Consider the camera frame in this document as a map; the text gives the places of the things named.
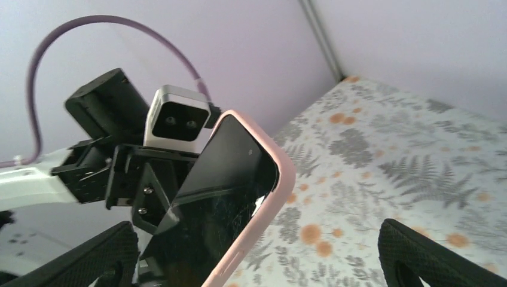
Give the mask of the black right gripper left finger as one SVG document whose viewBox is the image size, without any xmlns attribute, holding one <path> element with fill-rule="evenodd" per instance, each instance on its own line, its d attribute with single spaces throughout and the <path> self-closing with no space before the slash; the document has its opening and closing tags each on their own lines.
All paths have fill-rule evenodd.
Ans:
<svg viewBox="0 0 507 287">
<path fill-rule="evenodd" d="M 4 286 L 132 286 L 138 235 L 123 221 Z"/>
</svg>

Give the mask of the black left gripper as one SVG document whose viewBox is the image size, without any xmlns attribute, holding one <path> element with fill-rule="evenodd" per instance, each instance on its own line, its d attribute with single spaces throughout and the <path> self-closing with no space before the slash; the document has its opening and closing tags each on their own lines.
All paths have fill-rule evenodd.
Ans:
<svg viewBox="0 0 507 287">
<path fill-rule="evenodd" d="M 198 154 L 141 145 L 115 148 L 106 186 L 105 206 L 132 207 L 132 222 L 151 235 L 163 233 L 181 220 L 173 200 Z"/>
</svg>

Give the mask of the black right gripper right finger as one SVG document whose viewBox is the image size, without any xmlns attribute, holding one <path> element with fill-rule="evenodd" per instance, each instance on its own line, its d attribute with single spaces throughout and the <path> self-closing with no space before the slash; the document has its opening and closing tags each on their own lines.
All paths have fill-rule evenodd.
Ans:
<svg viewBox="0 0 507 287">
<path fill-rule="evenodd" d="M 378 236 L 381 268 L 388 287 L 506 286 L 506 279 L 476 265 L 426 236 L 385 219 Z"/>
</svg>

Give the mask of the black smartphone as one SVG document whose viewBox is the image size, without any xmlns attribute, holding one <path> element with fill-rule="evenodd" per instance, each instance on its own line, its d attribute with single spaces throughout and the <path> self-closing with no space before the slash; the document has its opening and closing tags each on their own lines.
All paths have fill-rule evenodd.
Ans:
<svg viewBox="0 0 507 287">
<path fill-rule="evenodd" d="M 261 132 L 224 115 L 169 206 L 143 259 L 145 286 L 222 286 L 255 243 L 252 226 L 279 182 Z"/>
</svg>

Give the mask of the pink phone case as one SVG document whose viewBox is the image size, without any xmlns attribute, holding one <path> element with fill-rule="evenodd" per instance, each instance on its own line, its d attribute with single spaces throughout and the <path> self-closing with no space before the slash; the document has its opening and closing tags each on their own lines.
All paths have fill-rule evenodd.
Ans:
<svg viewBox="0 0 507 287">
<path fill-rule="evenodd" d="M 187 178 L 215 228 L 206 236 L 219 258 L 203 286 L 223 286 L 291 195 L 295 166 L 253 119 L 228 110 Z"/>
</svg>

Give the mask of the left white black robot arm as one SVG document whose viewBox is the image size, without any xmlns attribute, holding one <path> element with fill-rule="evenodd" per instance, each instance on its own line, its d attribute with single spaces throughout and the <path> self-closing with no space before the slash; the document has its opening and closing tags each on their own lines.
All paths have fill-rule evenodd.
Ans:
<svg viewBox="0 0 507 287">
<path fill-rule="evenodd" d="M 133 224 L 155 234 L 210 126 L 205 96 L 165 85 L 147 104 L 116 68 L 80 87 L 65 108 L 89 139 L 3 170 L 2 223 L 18 207 L 104 201 L 107 209 L 130 207 Z"/>
</svg>

